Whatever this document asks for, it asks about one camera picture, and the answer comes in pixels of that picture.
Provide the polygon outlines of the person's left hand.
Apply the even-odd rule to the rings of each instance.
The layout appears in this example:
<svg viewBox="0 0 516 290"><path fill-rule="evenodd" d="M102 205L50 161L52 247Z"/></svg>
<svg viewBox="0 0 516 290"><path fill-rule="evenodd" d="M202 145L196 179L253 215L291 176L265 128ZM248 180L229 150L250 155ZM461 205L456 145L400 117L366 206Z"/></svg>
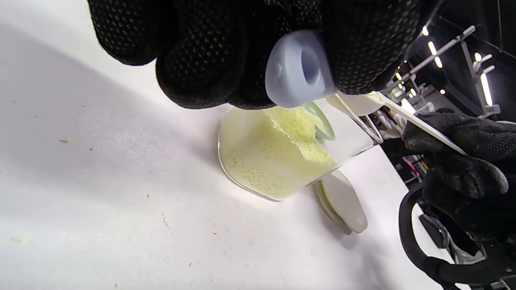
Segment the person's left hand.
<svg viewBox="0 0 516 290"><path fill-rule="evenodd" d="M129 66L156 60L175 104L273 107L266 62L288 33L321 33L337 89L385 87L440 0L89 0L100 46Z"/></svg>

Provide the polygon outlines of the person's right hand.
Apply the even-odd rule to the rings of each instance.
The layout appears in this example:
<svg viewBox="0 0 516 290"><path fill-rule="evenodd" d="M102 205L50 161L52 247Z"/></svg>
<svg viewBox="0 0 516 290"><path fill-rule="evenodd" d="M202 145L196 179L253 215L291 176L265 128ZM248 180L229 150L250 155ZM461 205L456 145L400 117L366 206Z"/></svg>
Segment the person's right hand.
<svg viewBox="0 0 516 290"><path fill-rule="evenodd" d="M465 154L408 122L402 139L429 165L424 198L472 240L515 233L516 126L459 113L421 114Z"/></svg>

